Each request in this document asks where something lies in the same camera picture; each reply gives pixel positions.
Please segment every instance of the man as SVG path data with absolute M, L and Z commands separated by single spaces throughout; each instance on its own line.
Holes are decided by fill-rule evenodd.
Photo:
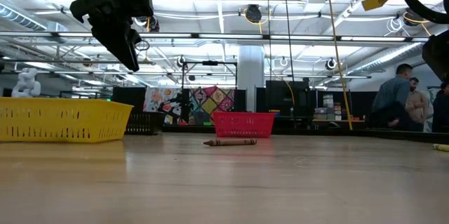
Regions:
M 434 100 L 432 132 L 447 133 L 449 129 L 449 83 L 443 82 Z
M 396 77 L 380 86 L 373 102 L 373 112 L 369 122 L 371 127 L 391 128 L 404 131 L 419 131 L 420 125 L 414 122 L 406 112 L 406 103 L 410 93 L 409 78 L 413 67 L 408 64 L 396 68 Z
M 424 123 L 427 119 L 427 100 L 424 94 L 416 91 L 419 82 L 420 80 L 416 77 L 410 79 L 410 94 L 408 94 L 406 110 L 410 118 L 420 124 L 420 131 L 424 131 Z

